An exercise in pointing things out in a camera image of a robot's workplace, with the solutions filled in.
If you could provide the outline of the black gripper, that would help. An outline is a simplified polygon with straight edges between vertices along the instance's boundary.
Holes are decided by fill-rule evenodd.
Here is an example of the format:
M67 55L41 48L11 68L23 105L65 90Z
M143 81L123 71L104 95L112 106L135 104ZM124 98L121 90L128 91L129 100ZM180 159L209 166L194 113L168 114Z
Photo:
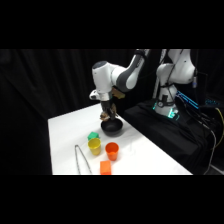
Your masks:
M108 112L112 112L112 120L115 120L118 115L116 111L116 106L113 102L113 97L109 94L101 94L100 99L103 110L102 117L106 119L109 117Z

